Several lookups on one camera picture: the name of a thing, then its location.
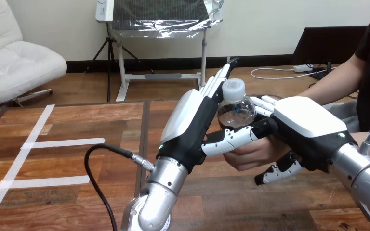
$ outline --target white bottle cap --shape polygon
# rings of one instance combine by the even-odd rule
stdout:
[[[238,102],[246,95],[245,82],[238,78],[232,78],[222,85],[224,100]]]

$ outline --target black baseboard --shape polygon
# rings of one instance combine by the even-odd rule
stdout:
[[[257,67],[257,66],[279,66],[290,65],[293,55],[262,55],[262,56],[242,56],[239,57],[238,67]],[[210,57],[206,59],[206,68],[220,68],[227,61],[227,57]],[[81,73],[89,68],[90,72],[107,72],[107,60],[93,61],[67,61],[68,73]],[[146,71],[146,70],[192,70],[200,69],[200,58],[184,59],[142,59],[140,63],[134,59],[124,60],[126,72]],[[111,67],[112,72],[119,72],[118,61]]]

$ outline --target white robotic hand cover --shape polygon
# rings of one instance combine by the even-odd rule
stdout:
[[[305,137],[347,131],[343,121],[307,97],[289,97],[275,105],[274,116]]]
[[[209,78],[203,88],[199,91],[192,89],[179,100],[162,132],[160,144],[182,135],[188,129],[203,98],[212,98],[221,83],[226,81],[229,68],[230,64],[226,64],[214,77]]]

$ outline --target wooden table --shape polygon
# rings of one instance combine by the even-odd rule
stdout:
[[[90,183],[35,187],[39,183],[33,180],[85,176],[83,159],[91,145],[44,146],[52,141],[104,138],[107,144],[155,161],[162,130],[176,103],[6,110],[0,118],[0,196],[5,192],[0,201],[0,231],[111,230],[107,211]],[[214,120],[209,132],[218,129]],[[26,141],[41,148],[30,148]],[[93,153],[90,166],[120,226],[123,209],[139,192],[145,172],[104,150]],[[188,176],[172,211],[170,230],[370,230],[333,176],[303,171],[283,182],[256,186],[254,176],[267,168],[238,172],[222,156],[207,158]],[[4,178],[14,180],[13,184],[1,182]],[[12,188],[20,183],[26,186]]]

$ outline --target chair base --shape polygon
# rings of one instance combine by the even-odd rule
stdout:
[[[17,105],[23,107],[21,105],[21,102],[26,101],[26,100],[30,100],[30,99],[34,99],[34,98],[39,97],[39,96],[44,95],[44,94],[51,94],[52,92],[53,92],[52,89],[37,91],[37,92],[34,92],[34,93],[30,93],[30,94],[28,94],[26,96],[23,96],[23,97],[15,98],[15,99],[13,99],[13,102],[15,102]]]

